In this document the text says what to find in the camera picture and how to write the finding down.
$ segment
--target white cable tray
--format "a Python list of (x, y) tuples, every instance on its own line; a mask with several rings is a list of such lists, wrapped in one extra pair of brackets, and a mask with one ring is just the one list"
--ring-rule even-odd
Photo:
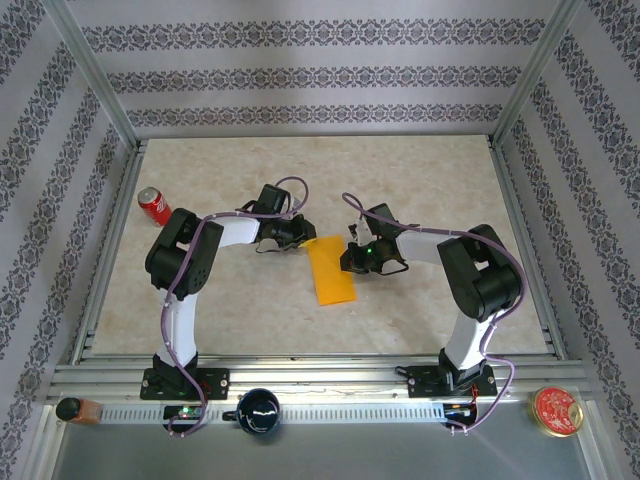
[[(105, 405), (101, 424), (144, 425), (162, 423), (166, 405)], [(222, 412), (233, 406), (209, 405), (206, 423), (221, 424)], [(283, 424), (349, 424), (349, 423), (425, 423), (445, 420), (441, 403), (411, 404), (334, 404), (334, 405), (283, 405)]]

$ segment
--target small bottle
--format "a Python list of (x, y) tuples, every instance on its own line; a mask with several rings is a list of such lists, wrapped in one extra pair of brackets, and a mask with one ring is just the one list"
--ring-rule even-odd
[(102, 405), (84, 398), (63, 398), (56, 407), (56, 416), (65, 422), (93, 425), (101, 415)]

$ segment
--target jar lid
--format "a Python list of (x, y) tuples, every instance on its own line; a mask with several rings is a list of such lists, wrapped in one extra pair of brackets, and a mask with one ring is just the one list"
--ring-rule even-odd
[(531, 405), (536, 423), (556, 437), (573, 435), (582, 426), (583, 413), (578, 401), (566, 390), (547, 387), (538, 390)]
[(77, 398), (63, 398), (62, 400), (60, 400), (58, 406), (56, 407), (56, 416), (60, 420), (68, 422), (69, 420), (73, 420), (78, 416), (81, 406), (82, 404)]

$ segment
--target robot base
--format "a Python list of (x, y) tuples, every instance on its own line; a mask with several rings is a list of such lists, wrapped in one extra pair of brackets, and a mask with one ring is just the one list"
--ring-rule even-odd
[(396, 373), (407, 379), (409, 398), (471, 397), (471, 386), (478, 387), (478, 396), (498, 394), (493, 369), (485, 365), (482, 373), (456, 390), (450, 390), (442, 381), (438, 365), (396, 367)]
[[(207, 400), (226, 400), (229, 393), (229, 370), (226, 368), (200, 368), (196, 370), (196, 381)], [(142, 378), (140, 399), (142, 400), (199, 400), (198, 392), (191, 387), (185, 392), (166, 381), (153, 368), (147, 368)]]

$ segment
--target damask pattern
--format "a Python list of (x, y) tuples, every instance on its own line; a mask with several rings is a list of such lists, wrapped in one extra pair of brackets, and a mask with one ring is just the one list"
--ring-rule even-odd
[(42, 134), (53, 110), (58, 105), (76, 62), (64, 43), (60, 43), (53, 58), (47, 65), (44, 75), (29, 99), (24, 115), (18, 120), (9, 138), (7, 146), (2, 150), (0, 158), (0, 223), (4, 220), (3, 212), (9, 209), (11, 198), (20, 185), (25, 168), (31, 163), (31, 156), (40, 143)]
[(96, 253), (96, 261), (93, 263), (93, 267), (91, 268), (91, 274), (89, 275), (89, 283), (87, 284), (87, 293), (82, 300), (82, 308), (80, 309), (80, 314), (78, 315), (78, 320), (75, 322), (75, 328), (73, 330), (73, 337), (69, 342), (69, 350), (65, 353), (65, 355), (60, 360), (59, 364), (68, 363), (73, 355), (73, 350), (75, 348), (76, 342), (78, 341), (78, 333), (80, 333), (80, 327), (82, 326), (82, 321), (84, 320), (84, 315), (87, 311), (87, 306), (89, 305), (89, 296), (93, 290), (93, 282), (96, 279), (96, 274), (98, 273), (98, 266), (100, 265), (100, 259), (102, 258), (102, 250), (107, 243), (107, 238), (109, 236), (109, 226), (111, 225), (111, 219), (113, 218), (113, 213), (116, 209), (116, 204), (118, 203), (118, 194), (120, 193), (120, 187), (124, 182), (124, 177), (126, 174), (126, 165), (122, 169), (122, 175), (120, 176), (120, 181), (118, 182), (118, 186), (116, 187), (115, 193), (113, 194), (113, 200), (111, 201), (111, 207), (109, 207), (109, 213), (107, 214), (106, 222), (104, 224), (104, 230), (102, 231), (102, 237), (98, 242), (98, 252)]
[[(560, 215), (560, 208), (553, 198), (538, 153), (522, 118), (516, 121), (511, 134), (524, 163), (531, 188), (535, 193), (547, 235), (555, 250), (558, 267), (562, 271), (569, 297), (582, 327), (591, 360), (596, 366), (598, 378), (602, 382), (603, 391), (607, 396), (607, 403), (613, 412), (613, 420), (618, 425), (618, 434), (627, 447), (626, 453), (631, 459), (633, 472), (640, 476), (640, 426), (638, 425), (638, 414), (632, 411), (633, 400), (626, 392), (625, 382), (620, 379), (620, 366), (615, 362), (615, 354), (612, 351), (609, 338), (604, 333), (604, 327), (594, 306), (585, 275), (576, 259), (573, 245), (567, 234), (562, 215)], [(517, 192), (509, 162), (507, 162), (507, 169)], [(520, 196), (517, 195), (517, 197), (520, 210), (524, 214), (525, 210)], [(544, 270), (542, 265), (540, 266), (544, 278)]]
[(14, 0), (0, 22), (0, 85), (22, 55), (36, 27), (45, 16), (38, 0)]
[(519, 67), (298, 67), (171, 70), (109, 75), (118, 94), (267, 88), (512, 87)]
[(0, 360), (4, 359), (4, 350), (11, 341), (11, 331), (20, 317), (25, 294), (31, 288), (35, 270), (40, 264), (40, 256), (49, 241), (60, 206), (99, 111), (100, 102), (93, 90), (88, 89), (62, 144), (51, 176), (45, 184), (33, 213), (33, 220), (27, 227), (24, 243), (16, 253), (14, 268), (7, 275), (6, 285), (2, 288), (0, 297)]
[(134, 127), (287, 123), (494, 122), (502, 105), (300, 105), (128, 110)]
[(327, 45), (532, 45), (543, 19), (368, 19), (84, 27), (96, 53)]
[(630, 0), (588, 0), (587, 4), (640, 81), (640, 14), (636, 6)]
[(2, 439), (0, 439), (1, 478), (11, 478), (12, 464), (24, 441), (22, 434), (25, 432), (25, 424), (31, 417), (36, 394), (42, 385), (42, 376), (45, 373), (45, 366), (51, 355), (50, 350), (53, 347), (53, 340), (56, 337), (58, 325), (61, 319), (64, 318), (64, 311), (73, 285), (73, 279), (91, 231), (91, 224), (93, 223), (118, 143), (118, 134), (113, 127), (110, 127), (105, 140), (100, 146), (100, 152), (96, 158), (89, 183), (69, 234), (66, 250), (62, 254), (59, 270), (55, 275), (51, 293), (47, 298), (47, 306), (42, 311), (42, 317), (38, 322), (37, 334), (29, 348), (29, 360), (25, 362), (24, 371), (20, 375), (18, 389), (14, 393), (15, 401), (9, 407), (9, 421), (5, 422), (2, 427), (3, 434)]
[(544, 81), (540, 81), (531, 92), (531, 100), (569, 182), (611, 290), (616, 294), (618, 307), (623, 311), (627, 328), (636, 339), (636, 348), (640, 349), (640, 287), (635, 276), (629, 273), (629, 261), (618, 246), (618, 237), (612, 232), (607, 212), (591, 185), (589, 172)]
[(616, 113), (616, 107), (589, 65), (584, 52), (571, 33), (567, 33), (555, 51), (556, 59), (571, 83), (576, 98), (587, 114), (602, 149), (624, 185), (631, 205), (640, 218), (640, 153), (629, 131)]

